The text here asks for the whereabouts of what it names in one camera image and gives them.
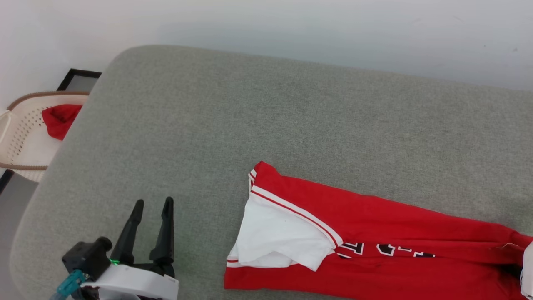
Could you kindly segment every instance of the red shirt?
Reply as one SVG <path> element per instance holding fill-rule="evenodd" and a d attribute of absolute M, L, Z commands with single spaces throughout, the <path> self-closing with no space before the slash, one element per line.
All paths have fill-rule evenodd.
<path fill-rule="evenodd" d="M 251 196 L 298 215 L 336 253 L 314 272 L 300 264 L 259 268 L 229 257 L 226 289 L 299 290 L 358 300 L 524 299 L 504 265 L 522 265 L 533 241 L 503 225 L 444 215 L 280 175 L 260 162 Z"/>

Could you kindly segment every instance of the sofa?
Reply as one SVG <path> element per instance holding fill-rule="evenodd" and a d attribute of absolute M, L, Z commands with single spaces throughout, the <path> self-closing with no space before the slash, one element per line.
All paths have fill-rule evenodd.
<path fill-rule="evenodd" d="M 533 234 L 533 93 L 342 66 L 151 45 L 102 74 L 12 246 L 28 300 L 48 299 L 78 241 L 115 242 L 144 199 L 148 262 L 175 200 L 178 299 L 334 299 L 224 290 L 247 174 L 283 175 Z"/>

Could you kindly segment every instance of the laundry basket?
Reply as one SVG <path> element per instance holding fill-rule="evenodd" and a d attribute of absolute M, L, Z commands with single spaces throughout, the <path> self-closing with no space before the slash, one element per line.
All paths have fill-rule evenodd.
<path fill-rule="evenodd" d="M 83 105 L 87 92 L 43 92 L 23 96 L 0 115 L 0 167 L 39 182 L 61 141 L 48 135 L 41 112 L 62 104 Z"/>

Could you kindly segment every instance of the clothing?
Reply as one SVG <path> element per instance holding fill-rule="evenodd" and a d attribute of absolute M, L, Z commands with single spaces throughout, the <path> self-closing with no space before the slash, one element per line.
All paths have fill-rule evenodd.
<path fill-rule="evenodd" d="M 53 138 L 63 140 L 81 108 L 81 105 L 63 104 L 43 110 L 43 121 L 48 134 Z"/>
<path fill-rule="evenodd" d="M 300 290 L 358 300 L 523 299 L 533 241 L 444 215 L 280 175 L 260 162 L 228 256 L 226 289 Z"/>

